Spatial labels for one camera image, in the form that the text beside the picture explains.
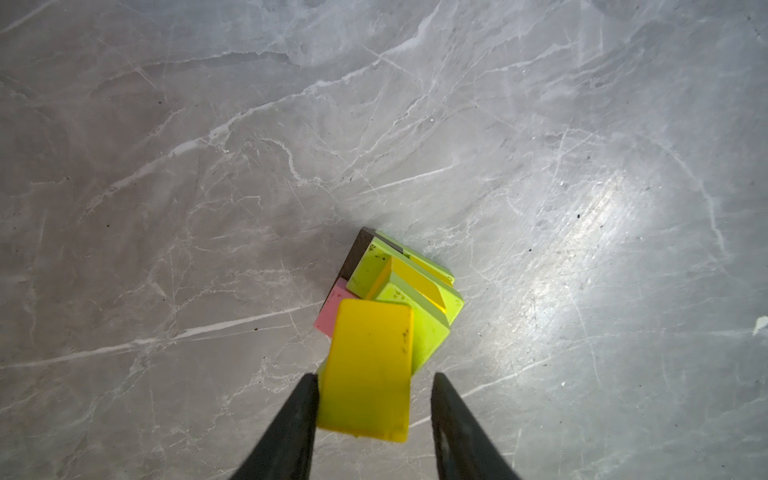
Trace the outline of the pink wood block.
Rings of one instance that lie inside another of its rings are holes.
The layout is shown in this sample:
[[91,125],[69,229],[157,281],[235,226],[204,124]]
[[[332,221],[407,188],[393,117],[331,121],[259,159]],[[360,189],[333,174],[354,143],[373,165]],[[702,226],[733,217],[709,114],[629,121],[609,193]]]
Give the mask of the pink wood block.
[[342,300],[358,299],[358,296],[347,289],[347,280],[339,277],[336,279],[313,326],[328,336],[333,337],[338,309]]

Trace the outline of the green block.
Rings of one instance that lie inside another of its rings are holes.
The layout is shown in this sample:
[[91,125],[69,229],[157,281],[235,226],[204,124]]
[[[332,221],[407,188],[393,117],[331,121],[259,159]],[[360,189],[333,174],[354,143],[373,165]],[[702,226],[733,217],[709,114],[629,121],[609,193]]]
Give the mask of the green block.
[[447,268],[444,267],[433,260],[427,258],[426,256],[418,253],[417,251],[411,249],[410,247],[405,246],[401,242],[394,239],[392,236],[384,233],[381,230],[375,231],[376,235],[381,238],[382,240],[388,242],[393,247],[396,247],[400,249],[404,256],[412,260],[413,262],[419,264],[426,270],[430,271],[433,275],[435,275],[437,278],[439,278],[441,281],[443,281],[446,284],[453,285],[455,282],[455,276],[453,273]]
[[455,276],[442,265],[384,235],[368,245],[347,282],[347,289],[370,299],[384,281],[384,272],[395,273],[416,292],[428,299],[445,316],[449,325],[463,309],[464,300],[454,288]]
[[400,279],[383,286],[373,300],[405,304],[411,308],[413,313],[411,374],[415,374],[449,336],[451,329],[446,313],[441,312],[411,287],[401,283]]

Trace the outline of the yellow wedge block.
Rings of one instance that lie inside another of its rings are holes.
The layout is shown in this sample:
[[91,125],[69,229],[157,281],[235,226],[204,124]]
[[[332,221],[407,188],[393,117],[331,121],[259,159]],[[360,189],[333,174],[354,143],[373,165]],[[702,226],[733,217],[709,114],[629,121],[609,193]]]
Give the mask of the yellow wedge block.
[[405,304],[346,299],[318,378],[316,425],[403,443],[408,438],[413,313]]

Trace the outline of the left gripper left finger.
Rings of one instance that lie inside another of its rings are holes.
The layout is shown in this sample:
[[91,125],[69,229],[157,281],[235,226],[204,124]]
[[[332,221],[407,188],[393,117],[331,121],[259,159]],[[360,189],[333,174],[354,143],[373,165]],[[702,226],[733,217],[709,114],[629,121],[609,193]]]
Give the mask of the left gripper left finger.
[[318,406],[318,377],[304,374],[231,479],[309,479]]

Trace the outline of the dark brown wood block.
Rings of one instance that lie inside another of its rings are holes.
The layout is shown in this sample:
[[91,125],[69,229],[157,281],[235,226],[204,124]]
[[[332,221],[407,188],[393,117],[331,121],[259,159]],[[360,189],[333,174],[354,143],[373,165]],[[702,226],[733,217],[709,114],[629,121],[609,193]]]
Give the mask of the dark brown wood block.
[[363,227],[359,230],[341,266],[341,269],[339,270],[337,275],[338,278],[342,278],[344,280],[349,280],[351,278],[375,236],[375,230],[369,227]]

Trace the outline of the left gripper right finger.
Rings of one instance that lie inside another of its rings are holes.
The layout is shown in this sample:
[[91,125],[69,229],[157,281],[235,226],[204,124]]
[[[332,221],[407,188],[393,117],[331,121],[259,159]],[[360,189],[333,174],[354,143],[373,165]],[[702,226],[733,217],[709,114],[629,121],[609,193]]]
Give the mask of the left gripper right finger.
[[431,425],[438,476],[447,479],[521,477],[510,467],[444,373],[436,373]]

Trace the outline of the yellow cube block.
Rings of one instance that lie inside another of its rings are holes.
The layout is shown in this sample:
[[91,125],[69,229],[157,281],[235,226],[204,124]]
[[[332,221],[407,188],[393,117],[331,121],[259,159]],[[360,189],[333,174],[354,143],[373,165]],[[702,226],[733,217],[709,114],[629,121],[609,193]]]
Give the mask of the yellow cube block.
[[393,283],[397,279],[400,279],[401,283],[404,283],[406,286],[411,287],[420,295],[424,296],[441,312],[447,312],[447,308],[437,285],[419,273],[410,264],[406,263],[404,260],[396,259],[395,257],[390,257],[386,261],[384,268],[377,276],[370,290],[366,294],[365,299],[373,300],[375,294],[383,286],[388,283]]

